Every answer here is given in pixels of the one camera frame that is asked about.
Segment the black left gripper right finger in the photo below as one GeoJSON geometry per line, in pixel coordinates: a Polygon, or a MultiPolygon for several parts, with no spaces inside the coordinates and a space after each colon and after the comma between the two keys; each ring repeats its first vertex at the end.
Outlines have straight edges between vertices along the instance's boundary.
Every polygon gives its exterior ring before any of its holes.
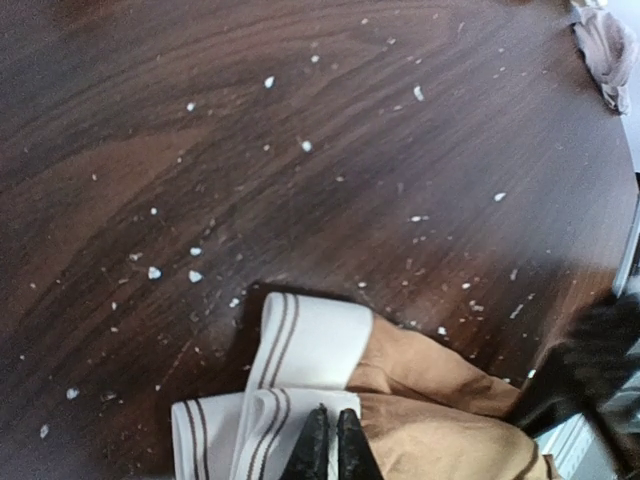
{"type": "Polygon", "coordinates": [[[383,479],[360,420],[353,409],[340,412],[337,436],[339,480],[383,479]]]}

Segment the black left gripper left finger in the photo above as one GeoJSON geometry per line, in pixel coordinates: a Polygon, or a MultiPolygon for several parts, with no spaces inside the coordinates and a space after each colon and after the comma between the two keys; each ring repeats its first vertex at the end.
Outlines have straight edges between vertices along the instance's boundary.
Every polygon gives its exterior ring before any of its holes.
{"type": "Polygon", "coordinates": [[[329,420],[323,404],[307,416],[282,473],[282,480],[327,480],[329,420]]]}

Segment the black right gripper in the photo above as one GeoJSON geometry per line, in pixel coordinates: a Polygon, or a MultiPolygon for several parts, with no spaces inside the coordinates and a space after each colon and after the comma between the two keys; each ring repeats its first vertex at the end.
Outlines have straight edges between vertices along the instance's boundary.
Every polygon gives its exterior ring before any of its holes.
{"type": "Polygon", "coordinates": [[[617,473],[639,471],[639,296],[609,295],[580,311],[512,408],[531,436],[581,414],[617,473]]]}

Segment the tan brown boxer underwear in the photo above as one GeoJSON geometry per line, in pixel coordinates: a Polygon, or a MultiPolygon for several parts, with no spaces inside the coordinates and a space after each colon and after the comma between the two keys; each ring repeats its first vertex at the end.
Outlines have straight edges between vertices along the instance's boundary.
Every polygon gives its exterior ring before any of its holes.
{"type": "Polygon", "coordinates": [[[353,410],[386,479],[554,479],[519,391],[353,303],[272,292],[243,391],[174,404],[179,479],[278,479],[311,411],[353,410]]]}

